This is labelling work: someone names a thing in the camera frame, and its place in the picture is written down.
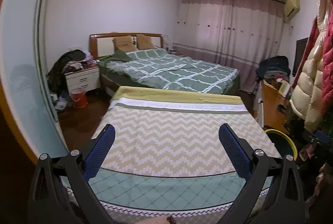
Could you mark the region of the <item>person's hand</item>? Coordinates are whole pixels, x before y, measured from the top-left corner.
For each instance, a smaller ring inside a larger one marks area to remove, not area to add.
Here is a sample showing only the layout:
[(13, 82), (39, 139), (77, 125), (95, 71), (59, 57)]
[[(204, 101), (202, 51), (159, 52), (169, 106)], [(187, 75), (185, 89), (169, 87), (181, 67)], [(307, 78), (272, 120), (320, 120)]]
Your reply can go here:
[(319, 170), (319, 175), (316, 178), (316, 187), (314, 195), (319, 196), (320, 190), (327, 184), (332, 185), (332, 166), (325, 163)]

